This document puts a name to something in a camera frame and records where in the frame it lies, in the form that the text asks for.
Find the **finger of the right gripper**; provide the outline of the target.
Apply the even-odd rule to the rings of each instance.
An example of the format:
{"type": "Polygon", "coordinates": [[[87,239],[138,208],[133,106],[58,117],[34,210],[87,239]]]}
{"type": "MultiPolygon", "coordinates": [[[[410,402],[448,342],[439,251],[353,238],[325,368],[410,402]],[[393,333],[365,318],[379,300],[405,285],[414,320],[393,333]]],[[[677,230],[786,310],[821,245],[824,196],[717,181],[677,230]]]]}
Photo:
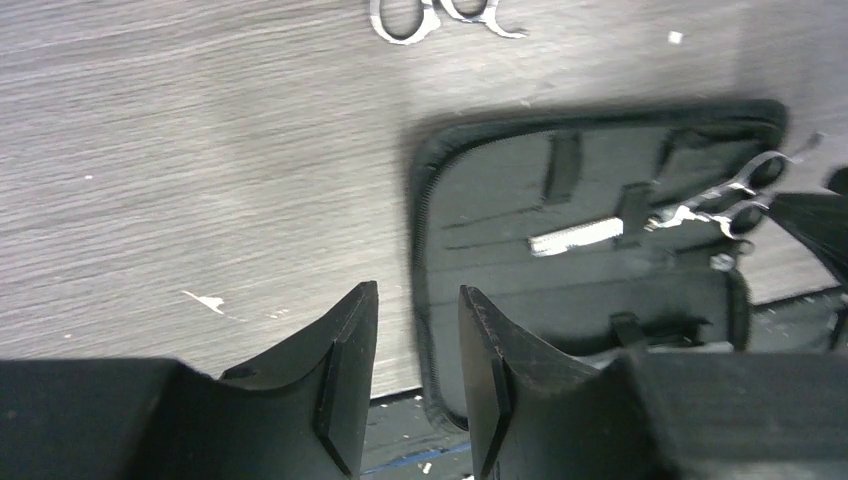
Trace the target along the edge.
{"type": "Polygon", "coordinates": [[[779,193],[766,215],[804,245],[841,284],[847,284],[847,167],[825,185],[830,194],[779,193]]]}

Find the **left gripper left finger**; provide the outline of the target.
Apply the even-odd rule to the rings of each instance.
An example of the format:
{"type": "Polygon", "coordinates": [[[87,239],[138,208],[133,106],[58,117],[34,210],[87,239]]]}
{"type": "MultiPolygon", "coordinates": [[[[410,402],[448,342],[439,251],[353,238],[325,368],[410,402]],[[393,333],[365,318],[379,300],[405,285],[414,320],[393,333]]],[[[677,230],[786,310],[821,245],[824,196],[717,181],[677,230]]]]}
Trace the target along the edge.
{"type": "Polygon", "coordinates": [[[166,358],[5,360],[5,479],[356,479],[378,287],[212,378],[166,358]]]}

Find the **black hair clip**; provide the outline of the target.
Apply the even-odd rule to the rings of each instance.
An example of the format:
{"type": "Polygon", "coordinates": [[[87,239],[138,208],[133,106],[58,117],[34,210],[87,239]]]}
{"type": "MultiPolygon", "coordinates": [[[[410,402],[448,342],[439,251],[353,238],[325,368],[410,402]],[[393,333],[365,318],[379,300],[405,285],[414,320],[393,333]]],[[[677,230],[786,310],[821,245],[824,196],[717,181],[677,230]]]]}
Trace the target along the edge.
{"type": "Polygon", "coordinates": [[[649,347],[694,348],[703,346],[702,327],[712,323],[700,317],[679,317],[658,323],[643,324],[631,312],[612,315],[610,327],[618,342],[625,348],[647,350],[649,347]]]}

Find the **black zip tool case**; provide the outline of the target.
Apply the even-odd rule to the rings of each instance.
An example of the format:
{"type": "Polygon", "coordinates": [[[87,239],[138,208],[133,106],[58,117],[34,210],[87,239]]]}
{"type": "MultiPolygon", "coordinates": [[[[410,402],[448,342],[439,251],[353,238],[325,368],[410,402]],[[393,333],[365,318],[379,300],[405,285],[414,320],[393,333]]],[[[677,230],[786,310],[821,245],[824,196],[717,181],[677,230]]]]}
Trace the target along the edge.
{"type": "Polygon", "coordinates": [[[633,224],[779,151],[779,101],[748,99],[631,110],[517,115],[433,132],[410,165],[411,286],[424,407],[467,428],[459,290],[480,289],[557,351],[596,365],[619,348],[609,318],[643,324],[700,317],[704,345],[744,350],[750,290],[737,267],[745,235],[688,221],[633,224]],[[621,237],[535,257],[527,238],[622,213],[621,237]]]}

